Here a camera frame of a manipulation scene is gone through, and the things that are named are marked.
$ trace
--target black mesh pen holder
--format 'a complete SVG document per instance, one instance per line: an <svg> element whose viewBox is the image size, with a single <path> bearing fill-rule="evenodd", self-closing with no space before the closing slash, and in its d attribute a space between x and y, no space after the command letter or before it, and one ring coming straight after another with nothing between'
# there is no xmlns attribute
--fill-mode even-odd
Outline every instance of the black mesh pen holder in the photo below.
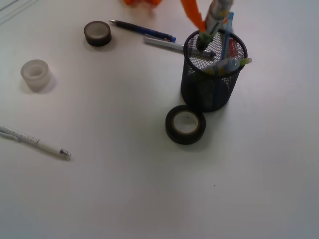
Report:
<svg viewBox="0 0 319 239"><path fill-rule="evenodd" d="M205 50L215 52L214 58L198 54L196 42L199 31L189 36L184 44L185 59L180 88L181 95L186 104L200 112L212 112L222 108L230 98L239 72L244 68L241 66L227 75L210 75L202 70L220 60L224 33L224 30L219 30ZM244 43L232 33L230 34L228 57L247 58L247 49Z"/></svg>

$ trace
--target white desk surface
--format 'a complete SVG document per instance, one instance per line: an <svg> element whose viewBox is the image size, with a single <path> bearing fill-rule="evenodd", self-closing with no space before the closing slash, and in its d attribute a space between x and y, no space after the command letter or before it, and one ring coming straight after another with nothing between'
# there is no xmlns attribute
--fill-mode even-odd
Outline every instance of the white desk surface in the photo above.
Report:
<svg viewBox="0 0 319 239"><path fill-rule="evenodd" d="M203 15L209 2L199 1ZM235 33L253 63L191 146L164 129L183 103L183 55L115 26L101 49L83 34L91 21L118 19L184 43L195 27L178 0L153 10L26 0L0 17L0 123L75 158L0 138L0 237L317 239L319 4L307 2L235 1ZM54 75L42 93L20 75L31 59Z"/></svg>

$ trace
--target pen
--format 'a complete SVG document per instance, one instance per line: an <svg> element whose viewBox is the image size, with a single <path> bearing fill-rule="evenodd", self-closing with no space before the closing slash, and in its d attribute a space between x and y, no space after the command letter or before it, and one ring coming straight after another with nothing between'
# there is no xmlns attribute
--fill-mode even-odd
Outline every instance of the pen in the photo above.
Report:
<svg viewBox="0 0 319 239"><path fill-rule="evenodd" d="M14 139L16 141L22 141L29 145L32 145L34 147L37 147L45 152L49 152L52 154L55 154L57 156L60 156L61 158L65 160L71 159L71 154L61 148L54 147L42 140L36 139L34 137L31 137L25 133L19 132L17 130L5 127L3 125L0 125L0 135L9 139Z"/></svg>
<svg viewBox="0 0 319 239"><path fill-rule="evenodd" d="M178 44L178 43L173 43L173 42L169 42L169 41L163 41L160 39L155 39L155 38L151 38L148 36L144 37L144 41L147 43L151 43L151 44L155 44L155 45L159 45L159 46L165 46L165 47L169 47L169 48L173 48L176 49L180 52L184 51L184 45L182 44ZM194 55L196 56L202 56L202 57L208 57L208 58L213 58L214 56L216 56L216 53L213 51L207 51L204 50L203 52L200 52L196 49L193 49L192 52Z"/></svg>
<svg viewBox="0 0 319 239"><path fill-rule="evenodd" d="M167 39L171 42L176 41L175 37L168 35L168 34L165 34L165 33L162 33L162 32L159 32L159 31L154 31L154 30L151 30L151 29L148 29L145 27L137 26L137 25L130 24L127 22L123 22L123 21L110 20L110 22L114 23L116 26L121 27L121 28L136 31L136 32L139 32L142 34L148 34L148 35L160 38L160 39Z"/></svg>
<svg viewBox="0 0 319 239"><path fill-rule="evenodd" d="M234 17L234 13L231 11L228 15L228 20L226 23L224 44L223 44L223 49L221 52L221 60L224 60L227 57L228 47L229 47L229 36L231 32L231 26L233 24L233 17Z"/></svg>

